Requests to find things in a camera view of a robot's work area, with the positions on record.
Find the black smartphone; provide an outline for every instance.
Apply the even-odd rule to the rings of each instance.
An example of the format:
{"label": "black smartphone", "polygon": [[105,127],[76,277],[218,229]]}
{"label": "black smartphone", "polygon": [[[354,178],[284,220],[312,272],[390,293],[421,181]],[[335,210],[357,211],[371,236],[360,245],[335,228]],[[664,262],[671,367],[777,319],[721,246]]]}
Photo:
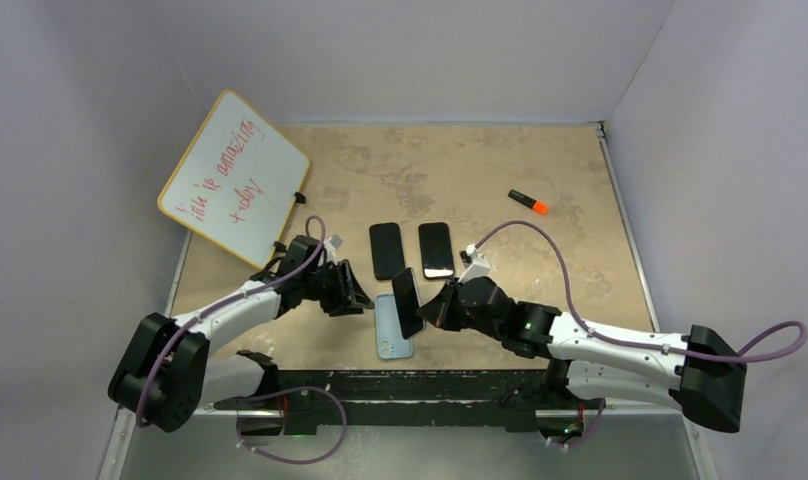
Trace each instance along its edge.
{"label": "black smartphone", "polygon": [[390,280],[404,270],[404,247],[401,246],[401,229],[397,223],[372,225],[369,227],[369,241],[376,279]]}
{"label": "black smartphone", "polygon": [[454,254],[451,233],[445,222],[419,225],[419,250],[422,251],[422,272],[427,279],[454,276]]}
{"label": "black smartphone", "polygon": [[405,268],[392,279],[392,295],[395,297],[395,309],[398,311],[401,336],[407,340],[425,329],[425,321],[416,315],[416,310],[421,305],[412,268]]}

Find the white wall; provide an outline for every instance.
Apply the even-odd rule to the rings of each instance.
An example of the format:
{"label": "white wall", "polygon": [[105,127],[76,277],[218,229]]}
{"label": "white wall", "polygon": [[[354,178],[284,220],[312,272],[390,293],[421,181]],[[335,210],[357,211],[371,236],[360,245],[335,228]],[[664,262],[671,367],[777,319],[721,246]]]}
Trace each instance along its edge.
{"label": "white wall", "polygon": [[608,118],[674,0],[154,0],[205,105],[275,121]]}
{"label": "white wall", "polygon": [[[608,137],[663,326],[808,323],[808,1],[679,0]],[[808,479],[808,345],[749,368],[722,477]]]}
{"label": "white wall", "polygon": [[201,106],[140,0],[0,0],[0,478],[94,478],[106,388],[184,232]]}

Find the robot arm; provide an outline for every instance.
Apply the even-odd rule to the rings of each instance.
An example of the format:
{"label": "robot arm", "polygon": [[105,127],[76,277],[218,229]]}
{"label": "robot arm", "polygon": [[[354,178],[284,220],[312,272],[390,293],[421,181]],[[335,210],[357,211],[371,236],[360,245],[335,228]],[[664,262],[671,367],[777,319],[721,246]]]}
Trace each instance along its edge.
{"label": "robot arm", "polygon": [[[183,425],[198,405],[272,388],[277,367],[265,355],[238,352],[218,362],[209,356],[243,332],[281,317],[303,300],[317,301],[331,317],[362,313],[374,308],[351,271],[347,260],[337,262],[326,242],[323,263],[313,262],[275,288],[264,285],[287,278],[315,253],[318,240],[296,237],[280,258],[276,272],[264,270],[235,292],[194,312],[167,318],[152,313],[139,324],[109,385],[109,397],[137,411],[143,390],[144,417],[171,432]],[[150,388],[147,377],[169,339],[194,321],[177,340]]]}
{"label": "robot arm", "polygon": [[[549,359],[547,377],[555,394],[655,403],[681,410],[707,428],[739,431],[746,366],[676,353],[736,356],[713,330],[693,326],[689,335],[651,333],[590,321],[584,321],[584,329],[569,312],[508,297],[487,276],[491,266],[474,245],[462,256],[467,265],[463,274],[419,308],[417,314],[426,322],[450,331],[471,328],[516,355]],[[659,349],[615,345],[595,332]]]}

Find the purple cable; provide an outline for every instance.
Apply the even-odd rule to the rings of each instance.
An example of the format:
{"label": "purple cable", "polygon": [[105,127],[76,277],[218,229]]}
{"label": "purple cable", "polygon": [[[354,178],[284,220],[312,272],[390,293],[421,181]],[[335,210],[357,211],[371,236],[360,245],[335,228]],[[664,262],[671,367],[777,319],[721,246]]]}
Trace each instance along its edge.
{"label": "purple cable", "polygon": [[289,465],[309,465],[311,463],[321,462],[322,460],[330,457],[331,455],[336,452],[339,447],[342,445],[342,442],[345,440],[345,434],[348,431],[348,423],[345,421],[345,407],[342,406],[342,402],[340,402],[336,397],[333,396],[332,393],[328,392],[327,390],[318,388],[318,387],[295,387],[295,388],[288,388],[286,390],[281,390],[279,392],[270,393],[268,395],[261,395],[259,397],[246,397],[246,400],[258,401],[258,400],[268,400],[270,398],[280,397],[283,395],[288,395],[290,393],[297,393],[303,390],[308,390],[311,392],[321,393],[322,395],[327,396],[334,405],[336,405],[337,410],[339,410],[339,416],[342,417],[342,432],[339,434],[339,438],[336,440],[336,443],[333,444],[330,450],[327,452],[319,455],[318,457],[311,458],[308,460],[293,460],[291,458],[284,458],[277,456],[273,453],[265,452],[263,450],[258,449],[257,447],[253,447],[245,443],[245,439],[242,438],[242,420],[236,421],[236,436],[239,438],[239,444],[248,449],[251,453],[256,453],[257,455],[262,455],[266,458],[271,460],[275,460],[282,463],[288,463]]}
{"label": "purple cable", "polygon": [[[557,256],[557,261],[560,262],[560,269],[563,270],[563,284],[566,288],[566,303],[569,305],[569,312],[572,314],[572,318],[575,319],[575,322],[588,334],[592,337],[595,337],[599,340],[602,340],[607,343],[611,343],[613,345],[618,345],[620,347],[629,347],[629,348],[639,348],[644,350],[661,350],[660,345],[655,345],[653,343],[644,343],[644,342],[632,342],[627,340],[619,340],[618,338],[608,337],[607,335],[602,335],[598,332],[591,332],[590,328],[587,326],[586,322],[581,318],[581,315],[578,314],[578,311],[575,309],[575,303],[572,301],[572,291],[569,287],[569,269],[566,268],[566,261],[563,259],[563,254],[560,253],[560,249],[557,248],[557,244],[554,243],[554,240],[548,236],[545,231],[543,231],[540,227],[534,225],[533,223],[526,222],[524,220],[510,220],[509,222],[504,222],[501,225],[493,228],[489,233],[487,233],[478,243],[475,244],[475,248],[480,248],[481,245],[484,244],[487,240],[489,240],[493,235],[498,233],[500,230],[508,227],[510,225],[524,225],[526,227],[530,227],[539,233],[548,243],[551,245],[552,250],[554,250],[554,254]],[[786,348],[782,348],[781,350],[764,353],[762,355],[752,355],[750,357],[745,357],[743,354],[751,350],[755,345],[763,341],[769,335],[773,333],[783,330],[789,327],[796,327],[799,330],[799,336],[796,338],[796,341],[793,342]],[[769,327],[768,329],[764,330],[756,337],[751,339],[743,348],[737,352],[736,356],[730,355],[710,355],[706,353],[700,352],[693,352],[690,350],[684,350],[682,348],[670,348],[669,351],[673,353],[677,353],[680,355],[684,355],[690,358],[698,358],[700,360],[708,360],[711,362],[719,362],[719,363],[753,363],[753,362],[767,362],[769,360],[776,360],[778,358],[786,357],[787,355],[792,354],[793,352],[800,349],[804,343],[807,341],[807,326],[802,322],[797,320],[790,320],[786,322],[781,322],[777,325]]]}
{"label": "purple cable", "polygon": [[563,448],[564,445],[566,445],[566,448],[577,448],[582,443],[586,442],[587,439],[589,439],[590,435],[592,435],[592,432],[595,431],[595,427],[598,426],[598,421],[601,420],[601,413],[604,412],[604,406],[605,401],[602,398],[601,402],[598,404],[598,412],[596,412],[595,418],[592,420],[592,423],[590,424],[590,428],[584,430],[584,433],[581,434],[581,438],[575,440],[572,443],[557,443],[551,445],[556,445],[559,446],[560,448]]}
{"label": "purple cable", "polygon": [[154,365],[151,367],[151,371],[148,372],[148,378],[145,379],[145,384],[142,386],[142,394],[139,396],[139,403],[136,404],[136,425],[139,427],[147,427],[151,423],[145,420],[145,403],[148,398],[148,394],[151,392],[151,388],[154,385],[154,379],[157,378],[157,373],[160,371],[160,367],[162,366],[163,362],[165,361],[166,357],[169,353],[171,353],[171,349],[174,348],[174,345],[180,340],[180,337],[183,336],[190,328],[192,328],[196,323],[199,321],[204,320],[205,318],[209,317],[210,315],[216,313],[217,311],[221,310],[224,307],[227,307],[235,302],[238,302],[249,295],[256,295],[261,293],[265,290],[269,290],[275,288],[290,278],[298,275],[299,273],[303,272],[305,268],[310,266],[311,263],[316,261],[319,256],[319,252],[322,251],[324,245],[324,237],[325,237],[325,224],[321,217],[318,215],[310,215],[307,218],[306,223],[304,223],[304,231],[307,233],[307,236],[310,236],[310,220],[316,220],[319,222],[319,226],[321,226],[321,240],[319,243],[316,244],[316,248],[313,250],[313,253],[310,255],[309,258],[304,260],[304,263],[298,265],[298,268],[292,270],[291,272],[287,273],[286,275],[278,278],[277,280],[267,283],[261,287],[252,288],[245,292],[245,294],[237,293],[236,295],[231,295],[227,298],[219,300],[218,302],[210,305],[209,307],[205,308],[201,311],[201,314],[197,317],[192,318],[188,322],[184,323],[180,328],[174,332],[174,335],[169,338],[168,342],[165,344],[163,349],[160,351],[160,354],[157,355],[157,359],[154,361]]}

